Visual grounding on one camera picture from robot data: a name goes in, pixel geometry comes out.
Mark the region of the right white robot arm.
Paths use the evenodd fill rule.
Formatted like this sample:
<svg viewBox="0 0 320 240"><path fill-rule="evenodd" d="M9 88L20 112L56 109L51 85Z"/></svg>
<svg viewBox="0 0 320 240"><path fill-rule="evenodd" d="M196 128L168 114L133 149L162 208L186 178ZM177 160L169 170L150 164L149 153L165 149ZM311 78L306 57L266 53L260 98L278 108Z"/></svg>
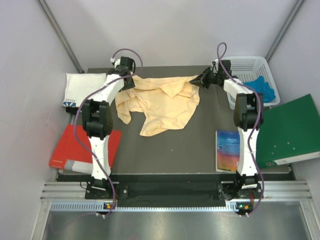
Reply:
<svg viewBox="0 0 320 240"><path fill-rule="evenodd" d="M201 74L190 81L198 87L221 87L235 99L233 121L240 138L239 163L233 184L233 192L245 198L257 189L259 167L256 162L256 146L260 127L264 121L264 96L232 75L230 60L215 60Z"/></svg>

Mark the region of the aluminium frame rail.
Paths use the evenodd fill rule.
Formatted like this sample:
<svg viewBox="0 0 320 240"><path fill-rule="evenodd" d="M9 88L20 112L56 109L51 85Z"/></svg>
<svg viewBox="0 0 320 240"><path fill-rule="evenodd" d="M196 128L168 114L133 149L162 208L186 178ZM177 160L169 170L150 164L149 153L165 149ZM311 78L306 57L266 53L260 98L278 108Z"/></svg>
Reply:
<svg viewBox="0 0 320 240"><path fill-rule="evenodd" d="M152 202L111 203L85 199L76 182L44 185L33 240L317 240L320 217L305 181L267 181L264 197L250 216L238 210L249 199L164 197Z"/></svg>

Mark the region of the white plastic basket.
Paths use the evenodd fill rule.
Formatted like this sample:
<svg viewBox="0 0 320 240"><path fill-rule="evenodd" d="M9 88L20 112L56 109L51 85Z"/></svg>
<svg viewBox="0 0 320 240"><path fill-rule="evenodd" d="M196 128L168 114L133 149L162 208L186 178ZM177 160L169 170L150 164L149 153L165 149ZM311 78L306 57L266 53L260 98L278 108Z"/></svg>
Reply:
<svg viewBox="0 0 320 240"><path fill-rule="evenodd" d="M276 106L280 103L280 96L276 83L265 58L261 56L227 56L223 60L230 60L230 70L232 76L236 76L243 84L253 82L259 77L263 77L264 82L268 83L274 90L275 98L265 102L265 107Z"/></svg>

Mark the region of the yellow t shirt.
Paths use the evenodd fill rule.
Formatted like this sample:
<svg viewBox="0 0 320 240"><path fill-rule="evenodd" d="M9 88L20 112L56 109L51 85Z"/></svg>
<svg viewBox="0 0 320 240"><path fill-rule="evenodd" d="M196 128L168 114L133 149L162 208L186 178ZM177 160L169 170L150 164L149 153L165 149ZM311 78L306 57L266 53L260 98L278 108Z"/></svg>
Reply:
<svg viewBox="0 0 320 240"><path fill-rule="evenodd" d="M115 97L117 116L125 124L131 113L145 116L139 135L152 137L167 130L181 130L192 118L200 103L199 87L190 81L196 76L141 78L134 76L134 88Z"/></svg>

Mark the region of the blue orange book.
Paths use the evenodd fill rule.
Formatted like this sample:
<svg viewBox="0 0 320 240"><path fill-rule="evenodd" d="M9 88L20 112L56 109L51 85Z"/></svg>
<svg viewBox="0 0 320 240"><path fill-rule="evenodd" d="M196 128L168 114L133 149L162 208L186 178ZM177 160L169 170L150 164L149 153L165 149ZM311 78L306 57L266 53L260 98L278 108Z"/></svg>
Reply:
<svg viewBox="0 0 320 240"><path fill-rule="evenodd" d="M235 173L240 160L240 135L237 131L215 132L215 170Z"/></svg>

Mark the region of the red binder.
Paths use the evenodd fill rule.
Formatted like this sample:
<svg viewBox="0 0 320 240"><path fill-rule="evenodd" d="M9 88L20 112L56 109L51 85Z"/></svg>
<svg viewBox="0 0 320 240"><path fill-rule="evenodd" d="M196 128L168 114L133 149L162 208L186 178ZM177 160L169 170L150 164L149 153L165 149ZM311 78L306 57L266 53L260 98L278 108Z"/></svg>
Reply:
<svg viewBox="0 0 320 240"><path fill-rule="evenodd" d="M122 132L118 130L113 130L109 137L108 162L111 167L116 159L121 137ZM93 160L91 154L76 140L72 124L65 128L51 156L49 166L89 175L92 173Z"/></svg>

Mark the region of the blue t shirt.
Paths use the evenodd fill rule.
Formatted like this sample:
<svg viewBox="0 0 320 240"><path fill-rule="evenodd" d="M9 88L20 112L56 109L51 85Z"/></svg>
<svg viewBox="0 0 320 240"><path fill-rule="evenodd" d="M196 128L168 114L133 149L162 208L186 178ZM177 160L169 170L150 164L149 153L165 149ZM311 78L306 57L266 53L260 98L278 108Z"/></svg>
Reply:
<svg viewBox="0 0 320 240"><path fill-rule="evenodd" d="M268 82L265 82L263 76L259 76L254 81L245 82L244 85L253 88L257 93L262 93L264 103L269 103L276 98L274 89Z"/></svg>

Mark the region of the green binder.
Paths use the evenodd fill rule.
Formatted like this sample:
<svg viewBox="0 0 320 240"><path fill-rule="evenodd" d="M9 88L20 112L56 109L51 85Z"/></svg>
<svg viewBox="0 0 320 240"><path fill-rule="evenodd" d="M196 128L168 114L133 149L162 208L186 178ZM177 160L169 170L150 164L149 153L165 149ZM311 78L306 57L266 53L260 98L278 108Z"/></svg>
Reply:
<svg viewBox="0 0 320 240"><path fill-rule="evenodd" d="M264 112L256 144L260 169L320 157L320 115L310 94Z"/></svg>

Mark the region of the white folded t shirt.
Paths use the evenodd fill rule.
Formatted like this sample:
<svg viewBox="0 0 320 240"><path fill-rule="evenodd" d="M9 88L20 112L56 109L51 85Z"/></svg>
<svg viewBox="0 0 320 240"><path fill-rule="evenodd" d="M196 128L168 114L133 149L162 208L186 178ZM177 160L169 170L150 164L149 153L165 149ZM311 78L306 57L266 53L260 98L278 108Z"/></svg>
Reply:
<svg viewBox="0 0 320 240"><path fill-rule="evenodd" d="M106 79L106 73L67 73L62 106L78 108L85 97L103 86Z"/></svg>

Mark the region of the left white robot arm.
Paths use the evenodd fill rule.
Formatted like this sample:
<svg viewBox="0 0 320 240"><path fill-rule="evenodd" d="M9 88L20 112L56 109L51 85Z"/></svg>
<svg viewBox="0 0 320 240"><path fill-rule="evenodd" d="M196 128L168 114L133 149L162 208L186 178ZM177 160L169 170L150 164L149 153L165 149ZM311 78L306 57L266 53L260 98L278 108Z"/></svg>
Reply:
<svg viewBox="0 0 320 240"><path fill-rule="evenodd" d="M113 131L111 103L118 92L135 86L132 72L136 63L130 57L111 60L114 68L106 75L102 87L93 93L82 106L82 127L85 131L92 153L92 180L89 185L102 198L109 198L114 191L108 181L111 174L108 142Z"/></svg>

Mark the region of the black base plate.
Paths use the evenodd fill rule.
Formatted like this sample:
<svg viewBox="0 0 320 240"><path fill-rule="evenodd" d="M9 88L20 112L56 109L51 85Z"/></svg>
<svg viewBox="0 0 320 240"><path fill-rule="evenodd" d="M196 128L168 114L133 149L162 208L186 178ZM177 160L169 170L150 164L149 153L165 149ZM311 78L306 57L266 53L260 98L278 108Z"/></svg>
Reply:
<svg viewBox="0 0 320 240"><path fill-rule="evenodd" d="M86 180L87 200L133 200L151 203L158 198L195 198L227 200L253 194L259 198L262 186L259 177L238 173L195 174L113 174L110 180Z"/></svg>

